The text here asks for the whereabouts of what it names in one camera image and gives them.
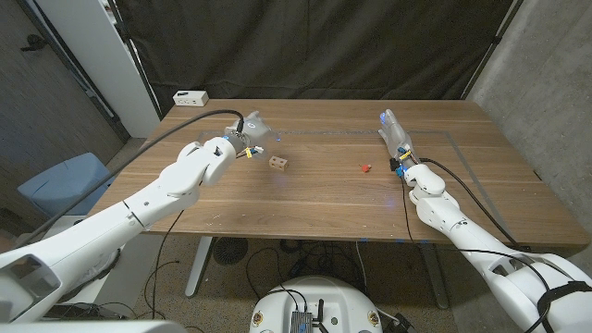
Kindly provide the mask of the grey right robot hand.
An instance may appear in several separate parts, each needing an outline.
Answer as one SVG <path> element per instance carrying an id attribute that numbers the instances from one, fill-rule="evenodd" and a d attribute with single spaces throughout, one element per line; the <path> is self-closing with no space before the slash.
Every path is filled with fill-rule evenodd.
<path id="1" fill-rule="evenodd" d="M 386 109 L 379 116 L 381 128 L 379 135 L 387 145 L 388 153 L 404 167 L 416 165 L 416 154 L 410 135 L 402 128 L 390 109 Z"/>

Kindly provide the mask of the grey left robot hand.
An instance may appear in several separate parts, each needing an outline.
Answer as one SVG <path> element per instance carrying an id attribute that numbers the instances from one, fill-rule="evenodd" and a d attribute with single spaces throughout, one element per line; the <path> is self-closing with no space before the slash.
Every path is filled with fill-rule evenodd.
<path id="1" fill-rule="evenodd" d="M 230 141 L 237 154 L 250 151 L 255 159 L 267 159 L 272 144 L 279 140 L 279 134 L 265 124 L 258 111 L 243 120 L 241 132 L 238 131 L 239 121 L 235 121 L 225 128 L 224 138 Z"/>

